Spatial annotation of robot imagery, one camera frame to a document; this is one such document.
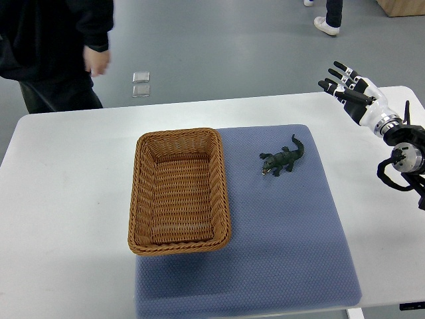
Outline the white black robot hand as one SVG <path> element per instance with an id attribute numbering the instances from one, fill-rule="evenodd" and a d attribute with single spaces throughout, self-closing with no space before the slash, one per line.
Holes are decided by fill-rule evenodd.
<path id="1" fill-rule="evenodd" d="M 318 85 L 343 105 L 357 125 L 382 137 L 390 128 L 402 124 L 400 116 L 388 107 L 386 96 L 369 78 L 338 61 L 333 65 L 335 68 L 328 70 L 332 77 L 320 80 Z"/>

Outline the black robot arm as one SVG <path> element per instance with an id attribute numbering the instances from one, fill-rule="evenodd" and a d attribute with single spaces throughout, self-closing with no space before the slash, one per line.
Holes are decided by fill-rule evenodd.
<path id="1" fill-rule="evenodd" d="M 377 177 L 387 186 L 398 191 L 419 194 L 418 208 L 424 209 L 424 128 L 410 123 L 410 102 L 404 107 L 404 118 L 394 117 L 384 122 L 379 132 L 384 142 L 392 146 L 390 157 L 380 162 Z M 398 171 L 407 186 L 394 182 L 386 173 L 387 166 Z"/>

